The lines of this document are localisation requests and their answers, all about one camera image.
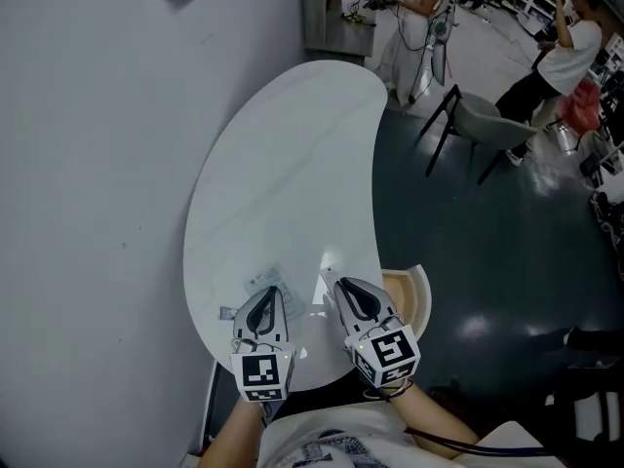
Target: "desk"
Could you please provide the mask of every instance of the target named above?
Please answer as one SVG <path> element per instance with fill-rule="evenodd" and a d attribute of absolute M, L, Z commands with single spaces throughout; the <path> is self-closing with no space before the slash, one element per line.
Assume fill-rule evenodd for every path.
<path fill-rule="evenodd" d="M 289 322 L 297 347 L 291 390 L 352 369 L 346 332 L 319 270 L 382 287 L 372 220 L 374 141 L 386 103 L 363 67 L 308 62 L 257 93 L 223 131 L 202 170 L 184 237 L 184 287 L 195 327 L 231 370 L 232 321 L 245 284 L 277 265 L 305 304 Z"/>

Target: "white sneaker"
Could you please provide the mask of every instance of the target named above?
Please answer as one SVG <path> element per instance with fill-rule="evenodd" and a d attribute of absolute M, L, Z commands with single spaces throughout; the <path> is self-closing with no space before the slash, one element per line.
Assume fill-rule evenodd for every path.
<path fill-rule="evenodd" d="M 511 149 L 507 149 L 505 151 L 505 155 L 507 156 L 507 159 L 511 161 L 511 164 L 516 168 L 518 168 L 523 163 L 524 158 L 519 158 L 518 156 L 516 156 L 513 152 L 511 152 Z"/>

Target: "white table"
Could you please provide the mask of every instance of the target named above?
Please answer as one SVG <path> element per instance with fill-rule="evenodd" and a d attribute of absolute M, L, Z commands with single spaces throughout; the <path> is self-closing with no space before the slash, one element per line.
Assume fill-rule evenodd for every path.
<path fill-rule="evenodd" d="M 297 347 L 291 390 L 352 369 L 345 330 L 319 270 L 382 286 L 371 199 L 372 153 L 386 103 L 381 81 L 339 61 L 308 62 L 257 93 L 223 131 L 200 174 L 184 238 L 184 287 L 202 340 L 231 371 L 245 284 L 273 265 L 305 302 L 288 323 Z"/>

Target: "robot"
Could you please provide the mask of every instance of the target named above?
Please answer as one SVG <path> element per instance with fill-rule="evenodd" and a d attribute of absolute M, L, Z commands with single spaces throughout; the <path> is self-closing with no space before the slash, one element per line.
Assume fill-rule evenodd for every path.
<path fill-rule="evenodd" d="M 360 279 L 321 272 L 340 313 L 345 350 L 375 388 L 412 376 L 420 352 L 411 326 L 405 325 L 387 292 Z M 232 370 L 248 402 L 286 399 L 294 368 L 284 301 L 271 286 L 252 296 L 234 317 Z"/>

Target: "floor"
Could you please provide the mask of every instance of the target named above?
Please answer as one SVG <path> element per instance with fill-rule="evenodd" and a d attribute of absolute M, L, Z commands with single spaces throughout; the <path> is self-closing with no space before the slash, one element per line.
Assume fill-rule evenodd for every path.
<path fill-rule="evenodd" d="M 457 8 L 456 22 L 446 84 L 432 82 L 407 111 L 389 103 L 381 119 L 372 175 L 375 233 L 383 268 L 420 263 L 431 283 L 416 381 L 424 388 L 453 382 L 471 398 L 504 402 L 549 386 L 570 364 L 595 362 L 597 356 L 566 352 L 560 330 L 622 327 L 624 302 L 588 207 L 592 189 L 578 171 L 591 140 L 572 153 L 562 150 L 568 141 L 561 134 L 536 137 L 519 169 L 505 160 L 477 186 L 493 153 L 477 147 L 471 161 L 470 143 L 451 136 L 425 177 L 444 119 L 414 143 L 444 92 L 457 83 L 496 101 L 537 56 L 533 39 L 506 12 Z M 376 67 L 395 29 L 390 11 L 379 13 L 366 67 Z M 431 75 L 426 65 L 423 90 Z M 233 378 L 223 372 L 212 435 L 236 398 Z"/>

